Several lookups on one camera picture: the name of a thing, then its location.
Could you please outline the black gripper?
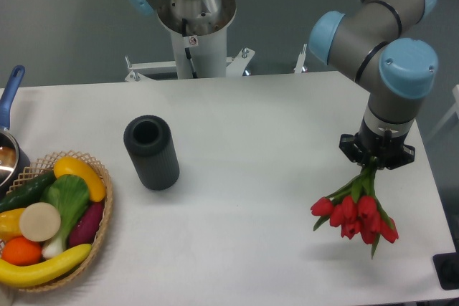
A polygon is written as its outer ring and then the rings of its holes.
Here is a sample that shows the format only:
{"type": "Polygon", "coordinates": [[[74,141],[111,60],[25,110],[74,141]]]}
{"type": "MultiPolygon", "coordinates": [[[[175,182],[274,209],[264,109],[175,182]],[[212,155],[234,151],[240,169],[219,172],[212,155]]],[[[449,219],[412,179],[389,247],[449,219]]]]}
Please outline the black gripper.
{"type": "Polygon", "coordinates": [[[366,166],[375,157],[378,167],[394,170],[415,161],[415,147],[404,144],[406,137],[394,137],[388,130],[383,135],[361,130],[355,135],[341,134],[339,148],[352,163],[366,166]]]}

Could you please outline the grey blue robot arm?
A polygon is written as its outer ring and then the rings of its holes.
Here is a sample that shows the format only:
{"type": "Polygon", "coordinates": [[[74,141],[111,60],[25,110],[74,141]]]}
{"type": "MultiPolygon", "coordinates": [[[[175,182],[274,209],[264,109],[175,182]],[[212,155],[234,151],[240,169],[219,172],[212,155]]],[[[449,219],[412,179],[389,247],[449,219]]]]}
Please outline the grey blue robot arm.
{"type": "MultiPolygon", "coordinates": [[[[241,57],[227,57],[227,27],[235,0],[128,0],[141,14],[156,14],[168,29],[181,79],[235,77],[241,57]]],[[[359,132],[343,134],[339,147],[361,166],[396,169],[415,159],[405,138],[438,69],[433,48],[404,33],[422,21],[437,0],[360,0],[353,16],[324,14],[307,43],[322,63],[369,92],[359,132]]]]}

